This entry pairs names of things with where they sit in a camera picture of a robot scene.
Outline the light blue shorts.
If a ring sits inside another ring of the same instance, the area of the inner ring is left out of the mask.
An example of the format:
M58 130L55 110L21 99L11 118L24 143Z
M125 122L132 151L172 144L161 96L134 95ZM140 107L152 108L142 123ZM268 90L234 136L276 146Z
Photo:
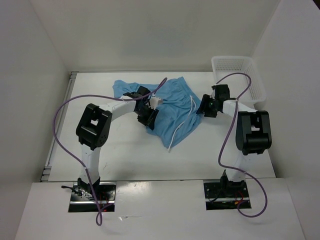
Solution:
M162 104L156 108L154 129L147 128L147 132L158 136L170 150L201 123L202 116L197 114L201 101L182 76L167 80L155 96L162 99Z

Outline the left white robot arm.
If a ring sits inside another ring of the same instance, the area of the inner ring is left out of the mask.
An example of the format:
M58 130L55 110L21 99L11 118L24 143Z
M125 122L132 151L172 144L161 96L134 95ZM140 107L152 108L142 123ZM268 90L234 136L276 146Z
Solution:
M89 200L100 194L99 161L102 146L106 143L112 121L128 113L137 114L137 121L153 130L163 100L140 86L136 92L126 92L118 100L105 105L90 103L84 109L76 128L81 146L81 162L85 165L77 179L77 186Z

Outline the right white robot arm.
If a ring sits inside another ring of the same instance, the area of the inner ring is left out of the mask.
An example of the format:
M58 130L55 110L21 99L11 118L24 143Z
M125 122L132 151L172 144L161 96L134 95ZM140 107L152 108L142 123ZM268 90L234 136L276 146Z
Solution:
M212 86L212 94L202 96L198 115L216 118L218 113L232 117L229 130L218 154L218 164L224 168L220 178L219 193L230 197L244 187L249 166L254 155L261 155L272 145L269 113L240 103L239 97L231 97L228 85ZM238 156L234 165L222 164L223 151L235 129L235 145Z

